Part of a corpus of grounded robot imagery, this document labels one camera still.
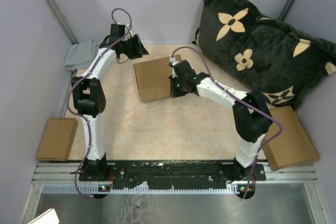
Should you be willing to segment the brown cardboard box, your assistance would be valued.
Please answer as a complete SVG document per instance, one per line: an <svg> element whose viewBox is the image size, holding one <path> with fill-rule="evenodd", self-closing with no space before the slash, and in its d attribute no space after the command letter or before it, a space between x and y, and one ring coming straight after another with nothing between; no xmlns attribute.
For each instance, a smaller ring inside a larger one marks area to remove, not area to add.
<svg viewBox="0 0 336 224"><path fill-rule="evenodd" d="M164 57L133 65L141 102L149 102L170 96L172 68L170 58Z"/></svg>

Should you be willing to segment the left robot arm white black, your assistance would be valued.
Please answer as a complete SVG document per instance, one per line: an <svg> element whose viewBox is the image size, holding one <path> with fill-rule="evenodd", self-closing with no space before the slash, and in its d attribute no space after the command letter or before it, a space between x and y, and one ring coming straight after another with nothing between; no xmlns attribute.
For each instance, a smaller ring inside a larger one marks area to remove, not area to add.
<svg viewBox="0 0 336 224"><path fill-rule="evenodd" d="M93 62L79 77L71 80L74 114L83 123L86 153L79 168L81 181L106 180L111 168L106 159L102 136L102 113L106 108L106 97L101 81L120 55L128 59L148 55L139 35L131 32L132 25L112 24L110 35L100 44Z"/></svg>

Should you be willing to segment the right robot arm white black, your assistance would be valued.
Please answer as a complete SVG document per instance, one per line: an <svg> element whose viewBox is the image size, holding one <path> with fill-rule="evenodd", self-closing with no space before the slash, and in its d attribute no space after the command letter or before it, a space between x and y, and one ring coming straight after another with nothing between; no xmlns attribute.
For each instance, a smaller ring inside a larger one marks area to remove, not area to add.
<svg viewBox="0 0 336 224"><path fill-rule="evenodd" d="M224 166L222 176L227 183L248 179L253 173L252 165L260 152L260 144L271 126L270 119L249 107L253 106L270 115L261 94L232 89L212 80L204 72L197 74L186 60L170 58L169 66L172 68L172 75L169 76L171 97L194 94L210 99L233 113L235 128L241 140L233 164Z"/></svg>

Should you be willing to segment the folded cardboard box left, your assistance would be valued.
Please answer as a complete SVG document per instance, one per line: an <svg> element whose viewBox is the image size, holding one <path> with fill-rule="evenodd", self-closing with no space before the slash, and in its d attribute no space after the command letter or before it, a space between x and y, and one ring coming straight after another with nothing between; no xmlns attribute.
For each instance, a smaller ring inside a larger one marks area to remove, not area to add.
<svg viewBox="0 0 336 224"><path fill-rule="evenodd" d="M78 121L75 118L50 118L36 159L39 161L67 161L77 126Z"/></svg>

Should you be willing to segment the folded cardboard box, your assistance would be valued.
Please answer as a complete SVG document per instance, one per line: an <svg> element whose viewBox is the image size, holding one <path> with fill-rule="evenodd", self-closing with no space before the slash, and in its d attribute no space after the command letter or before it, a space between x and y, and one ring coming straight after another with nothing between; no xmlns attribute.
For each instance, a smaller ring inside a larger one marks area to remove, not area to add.
<svg viewBox="0 0 336 224"><path fill-rule="evenodd" d="M39 161L67 161L77 126L78 121L75 118L50 118L36 159Z"/></svg>
<svg viewBox="0 0 336 224"><path fill-rule="evenodd" d="M271 170L309 164L320 159L292 107L274 108L270 112L282 125L280 135L268 141L279 131L278 125L273 123L262 141L262 150Z"/></svg>

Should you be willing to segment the folded cardboard box right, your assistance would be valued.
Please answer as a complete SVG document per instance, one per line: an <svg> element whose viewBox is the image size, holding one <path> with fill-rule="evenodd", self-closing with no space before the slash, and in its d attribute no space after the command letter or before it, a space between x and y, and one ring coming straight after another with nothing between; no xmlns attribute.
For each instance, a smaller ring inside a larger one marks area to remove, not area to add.
<svg viewBox="0 0 336 224"><path fill-rule="evenodd" d="M262 150L271 170L309 164L320 159L292 107L274 108L270 112L282 125L280 135L268 141L279 131L278 125L273 123L262 141Z"/></svg>

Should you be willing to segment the grey folded cloth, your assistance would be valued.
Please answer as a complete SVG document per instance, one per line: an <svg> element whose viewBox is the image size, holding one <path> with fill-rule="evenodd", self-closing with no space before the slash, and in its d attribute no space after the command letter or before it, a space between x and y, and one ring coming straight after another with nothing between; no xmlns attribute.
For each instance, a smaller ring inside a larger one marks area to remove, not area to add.
<svg viewBox="0 0 336 224"><path fill-rule="evenodd" d="M93 62L98 52L98 44L92 39L72 45L65 60L68 71L87 69Z"/></svg>

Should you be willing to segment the black floral plush pillow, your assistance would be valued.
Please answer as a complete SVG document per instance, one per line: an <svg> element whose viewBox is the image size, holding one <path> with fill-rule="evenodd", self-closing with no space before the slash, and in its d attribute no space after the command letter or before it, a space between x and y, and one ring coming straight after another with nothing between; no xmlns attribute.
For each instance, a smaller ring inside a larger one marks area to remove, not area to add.
<svg viewBox="0 0 336 224"><path fill-rule="evenodd" d="M195 39L210 61L274 106L296 109L335 73L335 44L262 14L248 0L203 0Z"/></svg>

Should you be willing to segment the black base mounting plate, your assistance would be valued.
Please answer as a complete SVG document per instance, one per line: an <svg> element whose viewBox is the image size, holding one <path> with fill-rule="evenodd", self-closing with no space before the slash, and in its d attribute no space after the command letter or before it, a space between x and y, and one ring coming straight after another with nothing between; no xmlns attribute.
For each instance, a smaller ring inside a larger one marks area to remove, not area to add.
<svg viewBox="0 0 336 224"><path fill-rule="evenodd" d="M225 189L233 182L264 181L264 167L252 166L249 178L227 183L222 172L233 160L182 160L182 161L108 161L111 168L106 180L81 181L111 183L113 189L132 189L147 183L150 189Z"/></svg>

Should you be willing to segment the aluminium rail frame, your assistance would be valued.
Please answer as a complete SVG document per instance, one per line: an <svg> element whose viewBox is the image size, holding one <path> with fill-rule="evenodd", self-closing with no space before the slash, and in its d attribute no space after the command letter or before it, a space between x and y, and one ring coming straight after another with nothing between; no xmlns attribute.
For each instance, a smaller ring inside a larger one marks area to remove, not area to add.
<svg viewBox="0 0 336 224"><path fill-rule="evenodd" d="M226 180L233 167L229 160L108 161L108 172L100 178L75 173L75 162L39 162L33 174L21 223L33 220L42 193L102 194L236 194L246 186L302 184L315 223L331 223L313 165L304 164L273 171L269 163L257 163L251 179Z"/></svg>

